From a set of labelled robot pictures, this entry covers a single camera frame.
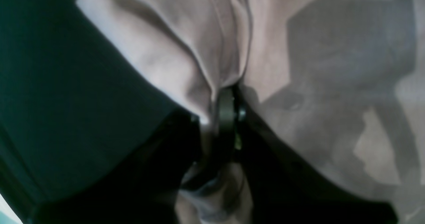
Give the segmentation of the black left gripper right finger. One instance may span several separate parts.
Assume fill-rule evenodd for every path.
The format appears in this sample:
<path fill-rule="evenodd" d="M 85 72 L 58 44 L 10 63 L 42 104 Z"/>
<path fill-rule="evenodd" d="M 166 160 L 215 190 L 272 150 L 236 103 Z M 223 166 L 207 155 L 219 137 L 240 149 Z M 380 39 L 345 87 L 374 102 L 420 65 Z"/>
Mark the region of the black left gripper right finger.
<path fill-rule="evenodd" d="M 319 174 L 232 88 L 241 141 L 236 157 L 253 198 L 254 224 L 396 224 L 393 207 L 360 198 Z"/>

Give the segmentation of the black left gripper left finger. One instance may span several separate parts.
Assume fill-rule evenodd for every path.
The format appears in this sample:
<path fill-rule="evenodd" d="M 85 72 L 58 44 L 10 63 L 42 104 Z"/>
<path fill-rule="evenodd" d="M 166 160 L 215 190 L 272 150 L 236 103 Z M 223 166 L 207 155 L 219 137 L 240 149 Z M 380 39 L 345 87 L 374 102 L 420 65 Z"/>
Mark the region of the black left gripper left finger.
<path fill-rule="evenodd" d="M 153 135 L 90 187 L 36 209 L 31 224 L 176 224 L 179 194 L 202 221 L 226 221 L 237 209 L 237 100 L 220 91 L 217 133 L 201 150 L 199 119 L 172 112 Z"/>

